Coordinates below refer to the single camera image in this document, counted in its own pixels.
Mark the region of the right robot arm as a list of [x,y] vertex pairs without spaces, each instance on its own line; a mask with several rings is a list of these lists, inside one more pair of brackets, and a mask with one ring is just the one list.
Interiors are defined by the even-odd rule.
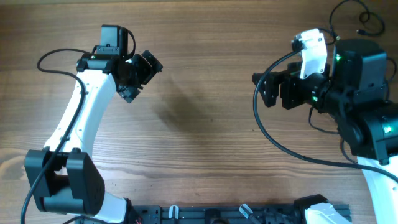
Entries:
[[252,76],[255,97],[268,107],[282,99],[286,109],[308,103],[332,116],[343,144],[362,170],[378,223],[397,222],[397,104],[388,98],[387,55],[366,39],[339,40],[325,71],[299,78],[303,63]]

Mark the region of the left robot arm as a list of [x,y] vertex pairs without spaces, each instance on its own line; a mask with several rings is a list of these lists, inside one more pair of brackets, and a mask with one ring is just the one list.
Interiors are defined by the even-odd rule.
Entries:
[[113,96],[132,102],[162,71],[149,51],[137,54],[129,47],[134,41],[128,29],[103,25],[100,43],[91,52],[82,51],[74,91],[56,130],[42,149],[25,156],[26,199],[39,211],[71,215],[81,223],[142,223],[129,199],[106,191],[92,160],[96,133]]

